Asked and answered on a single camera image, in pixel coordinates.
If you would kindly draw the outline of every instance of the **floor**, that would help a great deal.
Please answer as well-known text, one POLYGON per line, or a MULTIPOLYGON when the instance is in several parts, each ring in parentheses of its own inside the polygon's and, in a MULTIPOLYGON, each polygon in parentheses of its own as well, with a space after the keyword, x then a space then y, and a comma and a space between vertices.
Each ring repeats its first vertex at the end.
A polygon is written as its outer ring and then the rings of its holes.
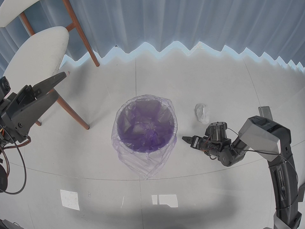
MULTIPOLYGON (((291 129, 299 185, 305 182, 305 73, 271 58, 229 51, 168 50, 161 58, 144 50, 95 67, 70 61, 56 90, 90 124, 85 130, 57 103, 34 125, 32 143, 21 149, 27 185, 18 195, 0 196, 1 219, 30 228, 259 229, 273 228, 275 201, 267 161, 248 153, 232 167, 191 149, 181 137, 204 135, 197 103, 210 121, 238 131, 247 118, 270 106, 273 119, 291 129), (119 161, 111 145, 116 111, 136 95, 171 99, 178 141, 163 169, 139 180, 119 161), (64 207, 61 190, 76 192, 79 210, 64 207)), ((227 130, 227 135, 236 135, 227 130)), ((24 174, 16 150, 8 150, 9 187, 16 191, 24 174)), ((299 203, 305 212, 305 203, 299 203)), ((305 219, 300 228, 305 228, 305 219)))

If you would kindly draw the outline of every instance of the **chair seat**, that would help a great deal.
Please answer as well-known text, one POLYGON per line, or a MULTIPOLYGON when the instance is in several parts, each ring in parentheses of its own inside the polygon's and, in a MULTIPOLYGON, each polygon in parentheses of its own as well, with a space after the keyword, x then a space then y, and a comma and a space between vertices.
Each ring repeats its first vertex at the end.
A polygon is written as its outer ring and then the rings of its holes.
POLYGON ((66 28, 56 26, 31 36, 18 49, 3 75, 18 93, 25 85, 35 85, 56 74, 69 41, 66 28))

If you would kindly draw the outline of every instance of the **purple trash bag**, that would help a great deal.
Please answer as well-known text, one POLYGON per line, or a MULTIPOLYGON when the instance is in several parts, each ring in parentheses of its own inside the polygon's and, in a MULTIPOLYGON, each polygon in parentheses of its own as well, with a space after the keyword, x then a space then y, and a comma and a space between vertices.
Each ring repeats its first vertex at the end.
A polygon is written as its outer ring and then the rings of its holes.
POLYGON ((169 99, 142 95, 116 113, 111 142, 120 161, 142 179, 157 174, 177 142, 177 118, 169 99))

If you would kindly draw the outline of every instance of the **curtain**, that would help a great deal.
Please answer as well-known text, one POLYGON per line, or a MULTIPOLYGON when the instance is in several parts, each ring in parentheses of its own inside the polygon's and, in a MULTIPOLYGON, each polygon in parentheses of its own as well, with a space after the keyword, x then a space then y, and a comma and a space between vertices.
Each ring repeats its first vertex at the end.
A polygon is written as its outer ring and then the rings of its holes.
MULTIPOLYGON (((280 56, 305 66, 305 0, 70 0, 94 51, 104 57, 115 45, 130 53, 143 42, 162 51, 173 41, 189 50, 199 41, 221 51, 280 56)), ((35 32, 67 26, 61 0, 41 0, 25 10, 35 32)), ((0 71, 29 37, 19 18, 0 29, 0 71)), ((77 31, 66 54, 86 53, 77 31)))

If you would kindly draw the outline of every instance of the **chair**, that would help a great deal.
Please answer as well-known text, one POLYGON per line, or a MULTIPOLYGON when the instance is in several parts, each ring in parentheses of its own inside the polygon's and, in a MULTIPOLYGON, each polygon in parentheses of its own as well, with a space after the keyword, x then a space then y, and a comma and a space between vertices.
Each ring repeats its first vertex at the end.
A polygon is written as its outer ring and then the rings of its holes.
MULTIPOLYGON (((0 6, 0 27, 6 26, 19 11, 23 11, 31 2, 24 0, 4 0, 0 6)), ((11 90, 18 92, 25 85, 34 85, 57 73, 65 55, 69 32, 65 27, 56 26, 40 31, 18 49, 4 75, 10 82, 11 90)), ((85 129, 89 125, 59 96, 57 102, 85 129)))
MULTIPOLYGON (((25 26, 27 27, 31 36, 35 34, 31 24, 29 23, 24 10, 33 5, 34 3, 38 2, 39 0, 4 0, 1 7, 0 7, 0 27, 7 26, 14 18, 20 15, 21 19, 23 20, 25 26)), ((79 24, 79 21, 74 13, 74 10, 71 6, 69 0, 63 0, 63 3, 71 17, 72 23, 66 27, 68 31, 76 28, 78 34, 80 35, 85 47, 87 48, 93 62, 96 66, 99 66, 100 63, 98 62, 84 31, 79 24)))

